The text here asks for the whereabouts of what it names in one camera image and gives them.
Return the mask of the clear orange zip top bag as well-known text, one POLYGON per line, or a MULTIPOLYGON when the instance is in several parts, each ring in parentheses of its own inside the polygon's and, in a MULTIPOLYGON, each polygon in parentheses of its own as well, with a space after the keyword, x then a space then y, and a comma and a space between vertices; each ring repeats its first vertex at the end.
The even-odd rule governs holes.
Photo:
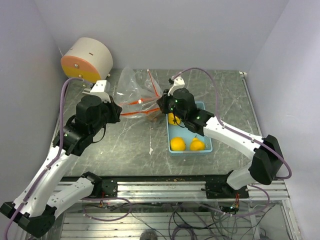
POLYGON ((146 70, 148 73, 149 81, 151 84, 151 90, 154 93, 154 96, 147 103, 147 115, 146 118, 148 121, 152 123, 159 123, 164 118, 164 114, 161 112, 159 105, 157 104, 157 100, 159 100, 162 96, 161 89, 159 85, 156 83, 156 80, 152 76, 149 69, 146 70))

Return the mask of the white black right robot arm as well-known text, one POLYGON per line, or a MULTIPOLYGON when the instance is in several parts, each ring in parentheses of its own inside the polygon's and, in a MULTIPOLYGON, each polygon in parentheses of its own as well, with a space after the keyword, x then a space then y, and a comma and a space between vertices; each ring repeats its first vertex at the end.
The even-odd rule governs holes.
POLYGON ((197 107, 194 96, 180 88, 170 93, 167 89, 157 104, 164 114, 172 113, 191 132, 218 140, 242 153, 250 163, 227 174, 220 186, 221 194, 233 197, 238 189, 258 182, 270 185, 283 165, 283 154, 276 137, 249 134, 226 124, 213 113, 197 107))

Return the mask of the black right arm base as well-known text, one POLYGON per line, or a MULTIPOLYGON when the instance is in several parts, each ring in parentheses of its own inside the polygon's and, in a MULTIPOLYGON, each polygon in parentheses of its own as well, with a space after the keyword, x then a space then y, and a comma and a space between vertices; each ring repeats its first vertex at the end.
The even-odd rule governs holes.
POLYGON ((204 175, 205 185, 201 191, 205 192, 207 199, 248 199, 249 193, 246 191, 247 186, 234 190, 227 184, 227 178, 233 171, 227 174, 210 174, 204 175))

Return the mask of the yellow bell pepper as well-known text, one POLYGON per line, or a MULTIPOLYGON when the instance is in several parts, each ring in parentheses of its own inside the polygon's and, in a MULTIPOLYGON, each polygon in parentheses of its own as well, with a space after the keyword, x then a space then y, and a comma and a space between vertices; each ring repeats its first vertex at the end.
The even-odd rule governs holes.
POLYGON ((181 124, 181 120, 176 116, 174 115, 172 112, 170 112, 168 115, 167 115, 167 121, 170 125, 175 125, 175 126, 178 126, 181 124))

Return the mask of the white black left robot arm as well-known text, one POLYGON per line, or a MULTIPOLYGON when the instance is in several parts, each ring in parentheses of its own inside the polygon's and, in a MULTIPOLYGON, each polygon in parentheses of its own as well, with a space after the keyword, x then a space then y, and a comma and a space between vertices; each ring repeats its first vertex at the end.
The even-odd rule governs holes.
POLYGON ((4 202, 0 212, 31 236, 40 238, 77 201, 98 198, 103 191, 103 180, 92 172, 83 173, 61 193, 53 192, 70 166, 94 143, 96 134, 105 131, 107 124, 120 122, 121 111, 111 96, 106 99, 83 96, 75 114, 54 138, 46 160, 30 184, 14 201, 4 202))

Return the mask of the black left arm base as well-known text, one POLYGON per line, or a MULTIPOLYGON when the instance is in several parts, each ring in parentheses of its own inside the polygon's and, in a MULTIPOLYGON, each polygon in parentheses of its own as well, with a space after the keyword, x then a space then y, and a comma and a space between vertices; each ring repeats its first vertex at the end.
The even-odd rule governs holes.
POLYGON ((89 199, 102 199, 102 198, 115 198, 118 193, 118 184, 110 177, 100 177, 92 172, 85 172, 81 175, 90 181, 93 189, 85 198, 89 199))

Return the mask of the orange fruit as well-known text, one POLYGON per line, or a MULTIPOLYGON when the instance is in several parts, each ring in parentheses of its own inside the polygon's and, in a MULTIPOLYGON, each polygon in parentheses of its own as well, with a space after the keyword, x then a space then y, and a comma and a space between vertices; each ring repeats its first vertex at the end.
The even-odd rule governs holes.
POLYGON ((181 137, 173 137, 170 140, 170 149, 175 152, 185 151, 186 150, 186 143, 183 138, 181 137))
POLYGON ((203 141, 195 136, 189 145, 189 149, 191 151, 204 151, 206 149, 206 145, 203 141))

